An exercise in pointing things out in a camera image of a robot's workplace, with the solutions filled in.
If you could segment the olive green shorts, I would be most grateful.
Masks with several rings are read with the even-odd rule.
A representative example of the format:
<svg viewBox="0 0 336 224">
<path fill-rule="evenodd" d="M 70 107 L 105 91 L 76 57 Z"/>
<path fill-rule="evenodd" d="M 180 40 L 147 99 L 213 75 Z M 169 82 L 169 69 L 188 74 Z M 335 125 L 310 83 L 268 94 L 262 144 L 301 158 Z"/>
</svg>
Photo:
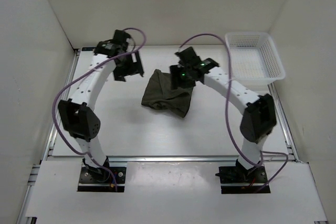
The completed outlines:
<svg viewBox="0 0 336 224">
<path fill-rule="evenodd" d="M 144 90 L 141 105 L 156 111 L 169 110 L 185 118 L 191 104 L 193 87 L 171 89 L 171 74 L 155 69 Z"/>
</svg>

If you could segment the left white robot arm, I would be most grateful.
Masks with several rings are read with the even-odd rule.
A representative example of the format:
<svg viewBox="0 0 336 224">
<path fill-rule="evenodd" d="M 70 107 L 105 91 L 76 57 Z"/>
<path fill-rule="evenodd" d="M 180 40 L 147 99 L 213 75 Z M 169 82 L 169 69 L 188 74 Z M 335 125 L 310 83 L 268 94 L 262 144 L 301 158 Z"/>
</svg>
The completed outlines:
<svg viewBox="0 0 336 224">
<path fill-rule="evenodd" d="M 109 159 L 98 139 L 101 121 L 95 114 L 97 98 L 109 75 L 115 81 L 124 82 L 127 76 L 144 75 L 139 49 L 129 51 L 134 39 L 129 28 L 115 30 L 111 39 L 98 42 L 88 71 L 72 81 L 77 89 L 66 100 L 55 98 L 53 109 L 58 110 L 62 126 L 79 145 L 76 150 L 64 137 L 63 141 L 76 154 L 83 156 L 83 164 L 98 182 L 115 179 L 110 170 Z"/>
</svg>

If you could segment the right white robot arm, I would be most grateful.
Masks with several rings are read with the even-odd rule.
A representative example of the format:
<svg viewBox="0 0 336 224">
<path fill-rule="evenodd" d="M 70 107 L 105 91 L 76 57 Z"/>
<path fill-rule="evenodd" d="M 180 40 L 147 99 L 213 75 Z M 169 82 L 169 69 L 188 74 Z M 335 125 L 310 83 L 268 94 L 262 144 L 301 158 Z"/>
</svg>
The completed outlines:
<svg viewBox="0 0 336 224">
<path fill-rule="evenodd" d="M 211 58 L 202 60 L 193 47 L 175 53 L 178 64 L 170 66 L 171 88 L 191 88 L 196 82 L 215 90 L 242 115 L 239 130 L 243 144 L 236 147 L 236 177 L 247 182 L 255 169 L 263 163 L 262 150 L 268 136 L 277 124 L 275 104 L 271 95 L 260 95 L 238 81 L 231 79 L 218 62 Z"/>
</svg>

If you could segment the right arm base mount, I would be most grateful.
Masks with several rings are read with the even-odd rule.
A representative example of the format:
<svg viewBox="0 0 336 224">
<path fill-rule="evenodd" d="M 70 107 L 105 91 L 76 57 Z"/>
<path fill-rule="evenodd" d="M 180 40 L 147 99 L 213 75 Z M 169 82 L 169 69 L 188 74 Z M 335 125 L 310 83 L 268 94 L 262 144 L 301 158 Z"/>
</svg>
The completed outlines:
<svg viewBox="0 0 336 224">
<path fill-rule="evenodd" d="M 263 187 L 268 177 L 263 166 L 253 168 L 244 176 L 236 166 L 220 166 L 218 173 L 222 194 L 269 194 L 269 185 Z"/>
</svg>

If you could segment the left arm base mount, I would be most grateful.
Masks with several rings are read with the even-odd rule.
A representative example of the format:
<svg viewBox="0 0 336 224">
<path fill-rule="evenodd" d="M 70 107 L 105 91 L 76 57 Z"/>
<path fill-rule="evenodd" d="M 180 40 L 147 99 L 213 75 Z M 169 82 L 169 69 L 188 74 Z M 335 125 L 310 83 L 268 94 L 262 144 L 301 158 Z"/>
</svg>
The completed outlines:
<svg viewBox="0 0 336 224">
<path fill-rule="evenodd" d="M 122 166 L 110 166 L 114 174 L 117 187 L 110 173 L 105 177 L 92 176 L 92 173 L 84 165 L 81 167 L 77 191 L 78 192 L 98 192 L 98 193 L 123 193 L 125 190 L 125 180 L 127 168 Z"/>
</svg>

